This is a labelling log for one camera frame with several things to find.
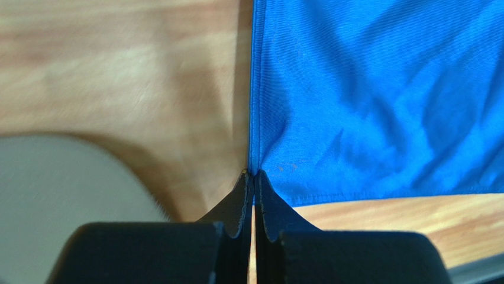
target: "blue fabric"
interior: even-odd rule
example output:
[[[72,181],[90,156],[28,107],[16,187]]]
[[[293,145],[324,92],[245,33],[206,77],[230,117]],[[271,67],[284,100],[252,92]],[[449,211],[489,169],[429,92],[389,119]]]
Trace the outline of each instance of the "blue fabric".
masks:
[[[504,0],[256,0],[249,170],[292,206],[504,192]]]

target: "gray circular object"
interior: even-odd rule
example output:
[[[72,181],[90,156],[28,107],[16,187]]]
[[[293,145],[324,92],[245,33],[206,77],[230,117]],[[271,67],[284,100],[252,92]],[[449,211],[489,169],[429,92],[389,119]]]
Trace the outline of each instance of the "gray circular object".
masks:
[[[89,222],[169,221],[119,160],[65,136],[0,139],[0,283],[44,283]]]

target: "wooden surface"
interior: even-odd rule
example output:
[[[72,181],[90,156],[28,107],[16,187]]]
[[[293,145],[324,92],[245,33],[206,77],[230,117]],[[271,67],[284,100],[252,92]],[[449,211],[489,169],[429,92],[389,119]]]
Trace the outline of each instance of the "wooden surface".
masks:
[[[64,133],[136,172],[175,219],[247,163],[251,0],[0,0],[0,135]],[[504,196],[308,206],[327,230],[428,234],[447,266],[504,251]]]

